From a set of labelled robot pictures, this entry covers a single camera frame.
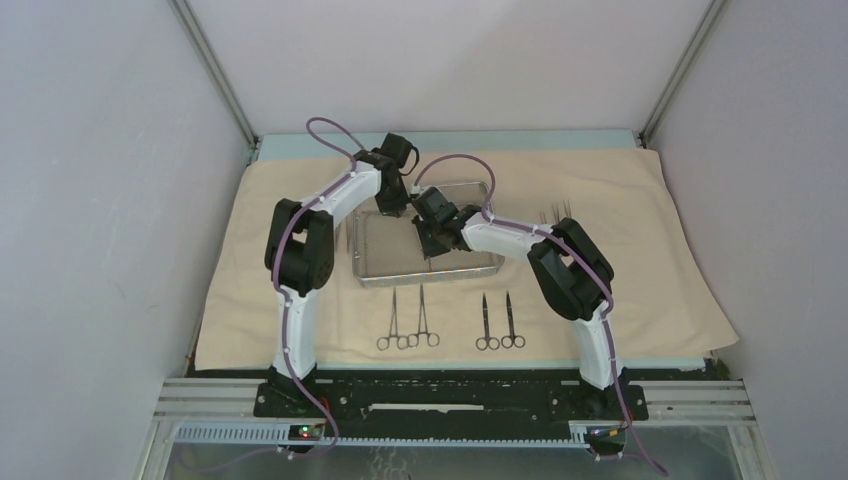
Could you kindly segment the metal surgical instrument tray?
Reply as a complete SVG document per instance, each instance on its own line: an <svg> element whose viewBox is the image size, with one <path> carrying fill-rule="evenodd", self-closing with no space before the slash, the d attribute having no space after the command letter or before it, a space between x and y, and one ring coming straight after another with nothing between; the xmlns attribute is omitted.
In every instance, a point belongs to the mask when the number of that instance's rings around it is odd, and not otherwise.
<svg viewBox="0 0 848 480"><path fill-rule="evenodd" d="M346 220L353 277L365 288L390 288L492 276L504 263L487 252L453 250L424 256L409 206L400 217L382 215L369 199Z"/></svg>

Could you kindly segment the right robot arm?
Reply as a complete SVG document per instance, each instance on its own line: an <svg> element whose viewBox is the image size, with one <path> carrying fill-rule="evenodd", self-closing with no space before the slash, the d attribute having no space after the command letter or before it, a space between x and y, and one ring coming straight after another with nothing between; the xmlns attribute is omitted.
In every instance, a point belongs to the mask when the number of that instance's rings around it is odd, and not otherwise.
<svg viewBox="0 0 848 480"><path fill-rule="evenodd" d="M498 217L477 205L462 209L436 187L412 197L424 256L453 250L488 252L529 262L549 307L571 322L579 352L579 372L588 383L581 392L585 411L606 418L622 403L614 384L621 366L614 364L604 318L613 305L614 270L576 220L530 224Z"/></svg>

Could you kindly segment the metal surgical scissors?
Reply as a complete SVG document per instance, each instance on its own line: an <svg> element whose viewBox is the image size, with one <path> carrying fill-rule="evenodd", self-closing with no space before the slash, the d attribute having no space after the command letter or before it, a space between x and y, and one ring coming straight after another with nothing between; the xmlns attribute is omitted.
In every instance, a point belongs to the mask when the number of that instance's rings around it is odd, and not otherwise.
<svg viewBox="0 0 848 480"><path fill-rule="evenodd" d="M509 291L505 294L505 307L508 333L501 338L501 346L505 349L522 349L526 346L526 339L516 332L513 303Z"/></svg>

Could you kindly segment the thin metal needle tweezers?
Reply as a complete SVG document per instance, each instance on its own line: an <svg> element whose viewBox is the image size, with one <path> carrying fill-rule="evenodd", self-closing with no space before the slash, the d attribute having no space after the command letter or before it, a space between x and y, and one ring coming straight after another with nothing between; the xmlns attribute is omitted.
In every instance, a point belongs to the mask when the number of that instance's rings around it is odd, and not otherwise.
<svg viewBox="0 0 848 480"><path fill-rule="evenodd" d="M562 219L572 218L572 209L570 203L566 200L552 203L548 210L540 212L540 219L543 223L556 224Z"/></svg>

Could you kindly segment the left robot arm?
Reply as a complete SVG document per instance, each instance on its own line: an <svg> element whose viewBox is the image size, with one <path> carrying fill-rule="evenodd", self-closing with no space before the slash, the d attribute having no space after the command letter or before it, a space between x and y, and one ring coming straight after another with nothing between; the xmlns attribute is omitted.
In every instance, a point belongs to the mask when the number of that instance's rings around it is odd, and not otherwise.
<svg viewBox="0 0 848 480"><path fill-rule="evenodd" d="M264 256L278 295L281 333L273 368L289 378L277 402L292 416L304 416L316 403L315 388L304 382L316 366L314 324L321 289L335 264L335 231L369 199L384 216L400 217L410 204L401 169L418 149L389 133L381 146L350 157L349 168L329 185L301 201L282 199L274 207Z"/></svg>

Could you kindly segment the metal hemostat clamp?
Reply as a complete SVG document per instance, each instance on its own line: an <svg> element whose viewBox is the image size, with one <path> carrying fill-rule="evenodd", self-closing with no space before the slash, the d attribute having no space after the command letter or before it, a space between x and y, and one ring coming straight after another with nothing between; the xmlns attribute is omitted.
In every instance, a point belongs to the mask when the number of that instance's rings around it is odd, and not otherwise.
<svg viewBox="0 0 848 480"><path fill-rule="evenodd" d="M376 347L379 351L386 351L392 345L394 345L397 350L406 350L410 347L408 337L406 335L401 335L399 332L396 289L392 290L388 332L386 335L378 337L376 340Z"/></svg>
<svg viewBox="0 0 848 480"><path fill-rule="evenodd" d="M423 284L419 285L419 310L416 331L408 334L406 336L406 340L409 348L418 348L421 345L426 345L429 348L435 348L441 343L440 336L429 329Z"/></svg>

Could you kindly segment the beige cloth wrap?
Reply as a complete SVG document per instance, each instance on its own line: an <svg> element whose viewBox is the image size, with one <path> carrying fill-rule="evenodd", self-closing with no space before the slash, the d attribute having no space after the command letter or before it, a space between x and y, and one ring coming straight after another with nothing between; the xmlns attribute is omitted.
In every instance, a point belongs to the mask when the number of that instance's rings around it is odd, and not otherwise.
<svg viewBox="0 0 848 480"><path fill-rule="evenodd" d="M538 222L540 212L566 200L614 270L610 324L618 358L629 366L687 364L738 341L710 292L686 242L658 155L642 149L478 152L439 161L427 155L427 185L459 181L497 183L496 214ZM272 211L282 198L320 191L348 162L342 157L261 161L247 169L226 231L205 304L195 365L200 370L266 368L275 358L279 313L264 264ZM571 367L578 347L568 321L546 304L523 261L507 260L498 273L424 286L429 329L438 347L386 351L392 290L399 332L416 331L419 285L365 288L340 248L319 297L316 357L322 368L413 369ZM522 349L479 351L481 300L487 295L491 334L508 333L505 294L513 303Z"/></svg>

